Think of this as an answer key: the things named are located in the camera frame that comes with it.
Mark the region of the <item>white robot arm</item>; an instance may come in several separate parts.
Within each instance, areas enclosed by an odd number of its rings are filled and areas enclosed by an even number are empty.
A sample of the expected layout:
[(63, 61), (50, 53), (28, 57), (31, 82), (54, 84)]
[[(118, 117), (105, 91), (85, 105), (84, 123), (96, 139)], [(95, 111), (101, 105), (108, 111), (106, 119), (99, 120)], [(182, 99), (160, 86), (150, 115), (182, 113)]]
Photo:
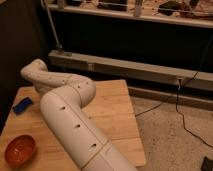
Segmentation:
[(40, 110), (47, 126), (80, 171), (137, 171), (82, 111), (96, 94), (90, 78), (50, 72), (40, 59), (20, 73), (41, 95)]

